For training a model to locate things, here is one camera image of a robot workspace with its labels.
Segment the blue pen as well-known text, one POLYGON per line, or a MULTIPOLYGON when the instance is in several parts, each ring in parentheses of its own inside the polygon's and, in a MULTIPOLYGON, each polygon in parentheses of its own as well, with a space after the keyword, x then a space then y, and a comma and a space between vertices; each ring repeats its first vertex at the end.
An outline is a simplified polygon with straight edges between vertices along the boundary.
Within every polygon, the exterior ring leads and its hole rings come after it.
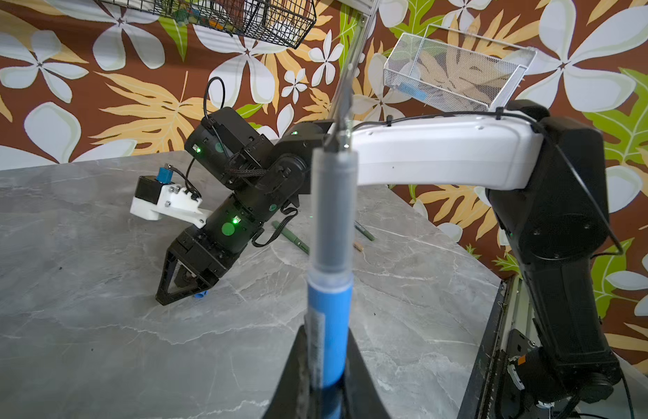
POLYGON ((313 244, 308 268, 307 356, 312 418, 343 413, 343 374, 354 277, 358 158, 350 148, 354 69, 339 82, 334 124, 313 153, 313 244))

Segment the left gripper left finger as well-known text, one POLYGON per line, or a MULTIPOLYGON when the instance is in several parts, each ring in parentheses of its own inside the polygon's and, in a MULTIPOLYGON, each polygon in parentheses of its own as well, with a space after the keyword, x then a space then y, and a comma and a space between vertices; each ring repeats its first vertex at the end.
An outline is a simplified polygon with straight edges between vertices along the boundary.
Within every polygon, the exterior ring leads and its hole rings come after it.
POLYGON ((301 326, 296 333, 273 399, 269 403, 263 418, 314 418, 315 402, 311 400, 311 396, 308 341, 305 327, 301 326))

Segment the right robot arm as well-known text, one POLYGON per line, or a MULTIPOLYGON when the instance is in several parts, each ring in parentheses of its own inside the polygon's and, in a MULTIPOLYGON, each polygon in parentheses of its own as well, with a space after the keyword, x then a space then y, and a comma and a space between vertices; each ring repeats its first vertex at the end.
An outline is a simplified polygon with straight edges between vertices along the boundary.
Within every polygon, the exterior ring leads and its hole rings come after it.
POLYGON ((622 379, 603 337, 589 262, 613 233, 603 139, 531 101, 495 112, 363 122, 306 122, 277 142, 231 108, 206 113, 186 151, 231 194, 200 211, 190 183, 183 199, 172 167, 156 177, 158 208, 189 223, 170 245, 156 300, 166 306, 211 289, 265 224, 313 197, 308 274, 308 366, 316 389, 343 379, 353 289, 351 242, 360 185, 442 183, 482 186, 508 235, 535 307, 540 347, 509 363, 519 391, 537 403, 596 403, 622 379))

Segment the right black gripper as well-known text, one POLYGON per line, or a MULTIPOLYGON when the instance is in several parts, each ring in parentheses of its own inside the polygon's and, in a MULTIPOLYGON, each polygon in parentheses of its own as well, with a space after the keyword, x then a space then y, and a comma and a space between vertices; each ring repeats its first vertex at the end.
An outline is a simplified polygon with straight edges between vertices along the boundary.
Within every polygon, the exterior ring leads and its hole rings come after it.
POLYGON ((266 247, 298 214, 298 195, 256 188, 232 193, 202 228, 186 229, 166 253, 156 301, 162 306, 207 293, 249 244, 266 247))

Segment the dark green pen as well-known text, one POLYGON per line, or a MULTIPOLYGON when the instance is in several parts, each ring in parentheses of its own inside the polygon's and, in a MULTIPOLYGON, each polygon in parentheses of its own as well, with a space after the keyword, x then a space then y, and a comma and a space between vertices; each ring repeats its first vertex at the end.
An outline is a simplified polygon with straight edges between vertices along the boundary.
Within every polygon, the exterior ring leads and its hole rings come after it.
POLYGON ((294 244, 296 247, 298 247, 301 251, 303 251, 306 254, 310 253, 309 246, 301 240, 299 237, 297 237, 294 232, 289 230, 287 227, 282 227, 280 228, 280 223, 277 221, 272 221, 272 226, 280 232, 280 235, 285 237, 290 243, 294 244))

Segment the light green pen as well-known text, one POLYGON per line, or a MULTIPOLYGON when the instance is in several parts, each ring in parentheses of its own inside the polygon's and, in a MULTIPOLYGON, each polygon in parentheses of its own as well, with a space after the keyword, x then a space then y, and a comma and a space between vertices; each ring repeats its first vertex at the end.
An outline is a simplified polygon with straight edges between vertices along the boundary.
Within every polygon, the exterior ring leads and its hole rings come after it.
POLYGON ((355 228, 366 237, 366 239, 369 239, 369 241, 375 241, 376 238, 375 236, 363 225, 361 225, 359 222, 355 221, 355 228))

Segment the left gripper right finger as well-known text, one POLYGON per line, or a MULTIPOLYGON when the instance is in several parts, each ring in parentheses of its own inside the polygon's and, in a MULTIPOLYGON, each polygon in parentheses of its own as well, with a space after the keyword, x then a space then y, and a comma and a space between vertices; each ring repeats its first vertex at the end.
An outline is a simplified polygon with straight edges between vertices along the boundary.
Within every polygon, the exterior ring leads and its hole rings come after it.
POLYGON ((342 418, 390 419, 351 330, 343 374, 342 418))

